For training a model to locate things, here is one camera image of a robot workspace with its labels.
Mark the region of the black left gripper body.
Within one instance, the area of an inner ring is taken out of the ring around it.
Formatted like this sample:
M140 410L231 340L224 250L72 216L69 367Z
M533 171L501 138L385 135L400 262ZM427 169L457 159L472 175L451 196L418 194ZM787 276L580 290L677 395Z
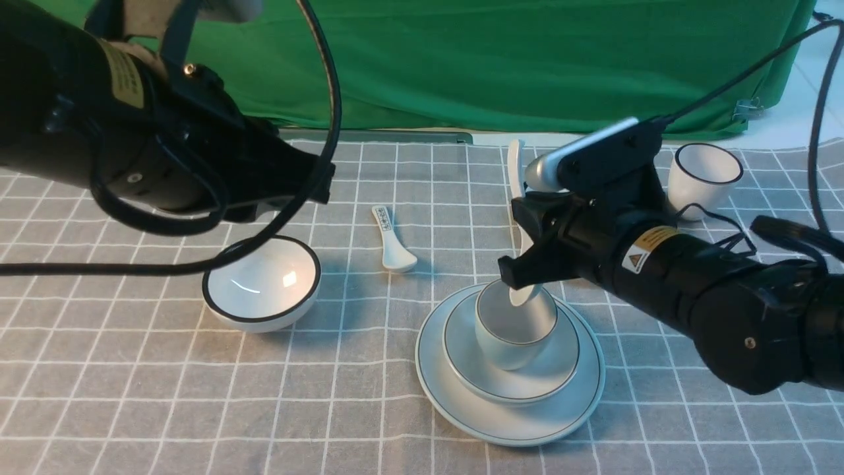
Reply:
M171 77L172 132L161 135L165 163L158 207L172 214L222 210L224 220L252 222L262 206L284 208L299 193L326 204L336 171L334 143L322 154L295 148L267 120L243 115L222 79L200 64ZM220 207L214 196L223 193Z

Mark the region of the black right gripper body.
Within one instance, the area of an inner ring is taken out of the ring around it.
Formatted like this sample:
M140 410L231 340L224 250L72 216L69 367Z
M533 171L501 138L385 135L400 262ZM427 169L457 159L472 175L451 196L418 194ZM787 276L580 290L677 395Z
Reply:
M604 197L529 192L510 201L513 217L533 240L521 257L501 257L509 288L582 278L606 291L665 291L665 271L635 274L623 258L645 231L666 225L662 186L646 187L617 206Z

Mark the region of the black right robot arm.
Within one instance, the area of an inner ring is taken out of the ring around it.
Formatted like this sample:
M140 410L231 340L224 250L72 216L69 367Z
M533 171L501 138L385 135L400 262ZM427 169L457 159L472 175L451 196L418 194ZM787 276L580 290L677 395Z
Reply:
M529 192L515 221L533 246L498 261L510 288L582 278L693 340L720 381L751 396L806 383L841 391L842 241L758 216L752 229L803 259L763 264L675 228L664 193Z

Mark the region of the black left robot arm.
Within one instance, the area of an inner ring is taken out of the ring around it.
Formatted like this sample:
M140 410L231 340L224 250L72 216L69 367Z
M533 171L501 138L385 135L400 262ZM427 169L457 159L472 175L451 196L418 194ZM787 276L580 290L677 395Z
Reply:
M283 206L317 157L240 112L212 69L187 61L200 20L245 23L259 1L97 1L84 27L30 1L2 2L2 167L75 187L91 168L117 197L230 219Z

